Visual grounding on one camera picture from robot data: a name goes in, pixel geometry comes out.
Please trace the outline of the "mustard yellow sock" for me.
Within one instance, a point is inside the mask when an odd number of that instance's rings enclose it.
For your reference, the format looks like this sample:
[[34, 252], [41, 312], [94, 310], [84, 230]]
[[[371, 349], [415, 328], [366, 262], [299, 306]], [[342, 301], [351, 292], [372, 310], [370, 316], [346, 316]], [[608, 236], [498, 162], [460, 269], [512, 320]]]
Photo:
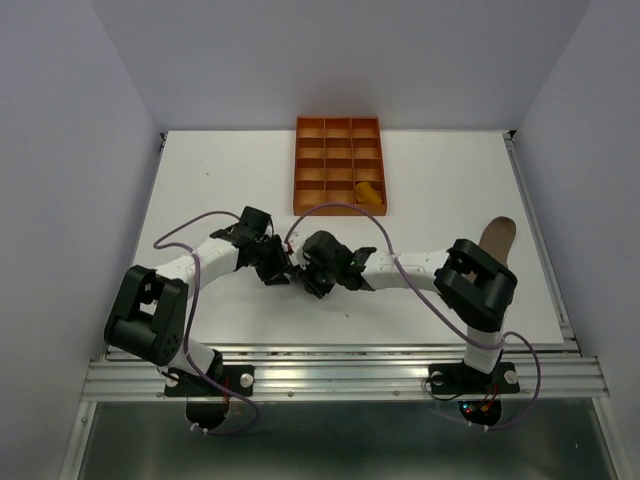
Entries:
[[370, 182], [359, 182], [354, 186], [356, 202], [360, 205], [382, 205], [381, 195], [373, 188]]

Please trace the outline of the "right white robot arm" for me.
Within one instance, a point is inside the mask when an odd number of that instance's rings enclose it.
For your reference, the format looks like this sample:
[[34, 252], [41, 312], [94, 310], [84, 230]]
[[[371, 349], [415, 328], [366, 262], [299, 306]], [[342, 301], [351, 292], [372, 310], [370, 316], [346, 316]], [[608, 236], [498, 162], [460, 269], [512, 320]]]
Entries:
[[288, 252], [305, 290], [318, 298], [334, 286], [350, 291], [410, 289], [434, 292], [466, 325], [463, 384], [482, 390], [496, 378], [506, 311], [516, 276], [479, 245], [458, 239], [430, 253], [394, 254], [374, 247], [354, 251], [327, 231], [292, 234]]

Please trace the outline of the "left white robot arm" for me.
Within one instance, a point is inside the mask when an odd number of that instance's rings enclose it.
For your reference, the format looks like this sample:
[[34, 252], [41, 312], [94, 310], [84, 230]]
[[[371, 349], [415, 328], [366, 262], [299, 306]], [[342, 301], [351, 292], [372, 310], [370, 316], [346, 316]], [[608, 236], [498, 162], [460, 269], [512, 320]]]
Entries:
[[254, 268], [267, 286], [289, 283], [289, 259], [271, 216], [247, 206], [232, 217], [234, 224], [197, 247], [171, 242], [168, 235], [156, 241], [158, 250], [176, 247], [186, 253], [155, 268], [130, 267], [104, 329], [108, 345], [188, 373], [188, 382], [202, 394], [221, 386], [223, 360], [221, 353], [190, 338], [201, 290], [245, 267]]

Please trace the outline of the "taupe maroon-cuffed sock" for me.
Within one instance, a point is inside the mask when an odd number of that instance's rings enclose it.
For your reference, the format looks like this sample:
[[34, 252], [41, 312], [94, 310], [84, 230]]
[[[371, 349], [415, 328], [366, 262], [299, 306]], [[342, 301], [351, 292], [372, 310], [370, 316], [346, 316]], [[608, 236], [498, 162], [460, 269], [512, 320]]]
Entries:
[[516, 223], [511, 218], [499, 216], [492, 219], [485, 226], [476, 244], [480, 262], [507, 268], [516, 234]]

